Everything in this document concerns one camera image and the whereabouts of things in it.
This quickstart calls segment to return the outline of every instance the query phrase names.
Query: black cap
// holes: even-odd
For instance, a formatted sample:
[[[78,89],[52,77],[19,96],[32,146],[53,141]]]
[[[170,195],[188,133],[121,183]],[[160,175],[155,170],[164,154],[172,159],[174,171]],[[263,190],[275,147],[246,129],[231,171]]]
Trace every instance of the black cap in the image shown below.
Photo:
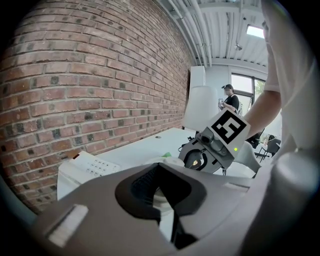
[[[232,89],[232,91],[234,91],[234,87],[233,87],[230,83],[222,86],[221,88],[222,88],[222,89],[229,88],[229,89]]]

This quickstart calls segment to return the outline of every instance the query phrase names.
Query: person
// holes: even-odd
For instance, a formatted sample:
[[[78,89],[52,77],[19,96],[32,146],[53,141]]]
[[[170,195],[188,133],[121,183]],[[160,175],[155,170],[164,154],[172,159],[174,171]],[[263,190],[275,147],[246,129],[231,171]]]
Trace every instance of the person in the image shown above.
[[[282,109],[281,148],[274,163],[284,153],[318,147],[320,76],[316,57],[288,14],[274,1],[261,0],[261,7],[268,76],[263,93],[244,119],[251,125],[251,137]]]
[[[224,89],[224,94],[228,96],[224,102],[219,105],[219,108],[222,110],[223,108],[228,108],[231,111],[237,113],[239,108],[239,99],[237,95],[234,93],[234,87],[231,84],[226,84],[221,87]]]

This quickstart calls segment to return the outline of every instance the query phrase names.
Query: ceiling light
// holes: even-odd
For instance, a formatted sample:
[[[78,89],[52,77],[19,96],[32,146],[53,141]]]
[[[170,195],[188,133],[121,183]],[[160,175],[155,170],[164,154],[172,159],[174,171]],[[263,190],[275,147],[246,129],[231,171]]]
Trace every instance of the ceiling light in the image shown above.
[[[264,36],[264,30],[262,28],[258,28],[255,26],[248,26],[246,29],[246,33],[248,35],[256,36],[259,38],[265,38]]]

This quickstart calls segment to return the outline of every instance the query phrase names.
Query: black t-shirt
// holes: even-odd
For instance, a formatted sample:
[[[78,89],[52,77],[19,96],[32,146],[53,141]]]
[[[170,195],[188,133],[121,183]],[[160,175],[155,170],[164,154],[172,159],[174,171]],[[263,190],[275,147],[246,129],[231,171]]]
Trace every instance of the black t-shirt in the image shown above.
[[[225,99],[224,101],[226,104],[231,105],[232,107],[235,108],[235,113],[237,112],[237,109],[239,108],[239,99],[237,97],[237,95],[232,94],[231,96],[229,96],[228,98]]]

